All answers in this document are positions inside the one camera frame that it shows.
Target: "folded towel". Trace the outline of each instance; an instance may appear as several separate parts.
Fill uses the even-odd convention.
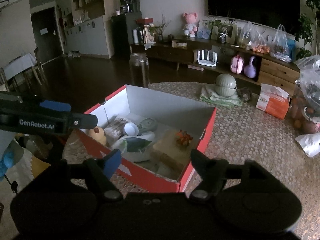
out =
[[[231,97],[223,97],[215,91],[214,85],[205,85],[202,87],[200,100],[217,106],[242,106],[242,101],[237,93],[234,93]]]

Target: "black television screen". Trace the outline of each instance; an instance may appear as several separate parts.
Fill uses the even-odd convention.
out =
[[[300,17],[300,0],[208,0],[210,16],[230,17],[295,33]]]

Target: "tv stand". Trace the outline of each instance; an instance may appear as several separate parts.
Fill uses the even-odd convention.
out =
[[[143,45],[132,44],[131,52],[145,52],[149,58],[157,58],[166,61],[176,62],[177,71],[179,70],[180,63],[204,68],[206,70],[216,71],[219,73],[227,73],[235,78],[245,80],[257,85],[261,83],[281,87],[293,95],[295,88],[295,81],[299,79],[300,70],[294,63],[285,63],[268,54],[261,54],[252,50],[242,49],[234,44],[225,43],[221,44],[216,40],[207,40],[202,38],[187,38],[181,37],[180,41],[187,42],[185,48],[173,48],[170,44],[156,43],[150,49],[144,50]],[[230,64],[218,62],[215,67],[205,66],[198,64],[197,51],[203,49],[212,49],[212,46],[220,47],[221,49],[231,49],[236,53],[243,55],[254,55],[257,57],[259,64],[257,67],[257,76],[254,79],[246,77],[243,73],[236,74],[230,71]]]

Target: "purple vase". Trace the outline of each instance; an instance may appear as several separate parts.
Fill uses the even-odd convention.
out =
[[[244,67],[244,74],[248,77],[248,78],[255,78],[255,76],[257,75],[257,70],[256,67],[252,64],[253,60],[254,60],[255,56],[252,56],[250,58],[250,63],[249,65],[247,65],[246,67]]]

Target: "pink teddy bear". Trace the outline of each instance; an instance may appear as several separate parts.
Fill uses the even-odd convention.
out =
[[[183,17],[186,19],[187,24],[184,26],[184,30],[189,30],[190,37],[195,37],[197,26],[195,25],[197,13],[184,13]]]

